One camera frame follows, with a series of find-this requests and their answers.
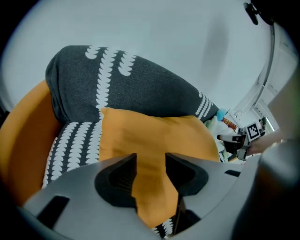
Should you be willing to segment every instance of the dark gray pillow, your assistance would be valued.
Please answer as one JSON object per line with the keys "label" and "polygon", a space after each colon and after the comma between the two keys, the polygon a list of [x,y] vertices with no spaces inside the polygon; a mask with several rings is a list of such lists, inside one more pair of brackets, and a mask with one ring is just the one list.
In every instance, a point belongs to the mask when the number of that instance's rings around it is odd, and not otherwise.
{"label": "dark gray pillow", "polygon": [[106,47],[64,47],[50,61],[46,81],[61,122],[97,122],[102,119],[102,107],[155,117],[193,115],[201,121],[218,110],[195,87],[167,69]]}

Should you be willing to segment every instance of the fabric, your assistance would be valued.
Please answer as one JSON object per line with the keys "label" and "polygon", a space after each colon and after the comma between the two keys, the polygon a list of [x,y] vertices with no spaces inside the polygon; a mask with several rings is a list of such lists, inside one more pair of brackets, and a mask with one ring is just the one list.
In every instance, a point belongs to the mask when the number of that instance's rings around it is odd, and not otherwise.
{"label": "fabric", "polygon": [[132,196],[150,228],[176,213],[178,192],[165,172],[166,152],[219,162],[213,137],[194,116],[157,118],[112,108],[102,113],[100,161],[137,153]]}
{"label": "fabric", "polygon": [[222,121],[222,119],[225,117],[226,113],[227,113],[227,110],[225,110],[223,108],[219,109],[216,114],[217,120]]}
{"label": "fabric", "polygon": [[60,128],[45,81],[27,93],[3,123],[0,175],[18,206],[41,189],[47,155]]}
{"label": "fabric", "polygon": [[201,121],[218,110],[195,87],[162,66],[106,47],[64,47],[50,61],[46,81],[61,122],[101,121],[102,107],[155,117],[193,115]]}
{"label": "fabric", "polygon": [[152,228],[152,231],[162,239],[168,239],[173,236],[175,216],[164,221],[162,224]]}
{"label": "fabric", "polygon": [[42,188],[63,173],[99,160],[99,122],[68,122],[54,139],[46,163]]}
{"label": "fabric", "polygon": [[234,135],[235,131],[230,128],[227,124],[222,121],[218,121],[218,117],[214,116],[211,120],[207,120],[204,125],[207,127],[211,135],[213,136],[217,150],[219,152],[220,161],[222,163],[228,163],[228,158],[231,156],[231,153],[227,152],[224,147],[224,142],[222,140],[217,139],[218,135]]}

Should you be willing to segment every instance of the gray plastic surface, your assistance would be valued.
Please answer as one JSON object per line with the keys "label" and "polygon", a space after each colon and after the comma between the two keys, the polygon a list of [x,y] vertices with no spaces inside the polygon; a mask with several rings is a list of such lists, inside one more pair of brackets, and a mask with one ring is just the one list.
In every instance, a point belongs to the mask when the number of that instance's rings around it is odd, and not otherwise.
{"label": "gray plastic surface", "polygon": [[[229,239],[252,187],[258,158],[249,159],[244,167],[175,155],[205,169],[209,180],[197,195],[183,198],[186,209],[192,210],[201,220],[172,238]],[[24,208],[37,216],[54,196],[66,196],[70,201],[53,228],[63,236],[75,240],[158,239],[134,209],[113,207],[95,190],[97,173],[122,159],[117,157],[66,172],[32,196]],[[235,177],[226,174],[227,170],[242,172]]]}
{"label": "gray plastic surface", "polygon": [[96,192],[98,172],[123,157],[80,167],[64,173],[45,189],[32,196],[24,208],[37,216],[56,196],[70,198],[53,230],[74,240],[101,238],[132,240],[138,236],[157,240],[157,235],[138,217],[133,208],[118,208]]}
{"label": "gray plastic surface", "polygon": [[[243,171],[224,198],[203,219],[187,230],[172,237],[173,240],[229,240],[234,224],[253,185],[259,157],[249,158]],[[199,212],[197,204],[186,202],[186,208]]]}
{"label": "gray plastic surface", "polygon": [[40,235],[42,239],[45,240],[69,240],[70,239],[55,231],[52,231],[50,228],[46,227],[40,221],[37,221],[35,216],[33,216],[26,209],[19,208],[19,211],[22,217],[24,218],[24,220],[30,223],[31,227]]}

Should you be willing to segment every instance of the orange cloth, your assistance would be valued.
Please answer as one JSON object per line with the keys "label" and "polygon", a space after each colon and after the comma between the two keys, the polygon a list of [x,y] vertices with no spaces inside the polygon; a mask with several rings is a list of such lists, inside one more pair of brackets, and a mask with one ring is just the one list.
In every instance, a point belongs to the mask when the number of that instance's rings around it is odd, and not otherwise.
{"label": "orange cloth", "polygon": [[61,130],[46,81],[14,107],[0,129],[0,178],[22,206],[41,190],[49,150]]}
{"label": "orange cloth", "polygon": [[138,216],[150,228],[176,213],[178,192],[165,172],[166,152],[219,162],[213,137],[194,116],[157,118],[112,108],[101,111],[100,161],[137,153],[132,196]]}

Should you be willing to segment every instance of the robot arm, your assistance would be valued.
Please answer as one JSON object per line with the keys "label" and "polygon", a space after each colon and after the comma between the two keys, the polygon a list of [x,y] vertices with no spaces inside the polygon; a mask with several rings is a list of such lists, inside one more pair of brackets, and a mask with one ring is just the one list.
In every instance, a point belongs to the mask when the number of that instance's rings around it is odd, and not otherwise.
{"label": "robot arm", "polygon": [[259,122],[239,128],[237,135],[218,135],[217,139],[224,141],[227,152],[235,154],[238,159],[246,161],[246,155],[253,140],[263,136],[265,131]]}

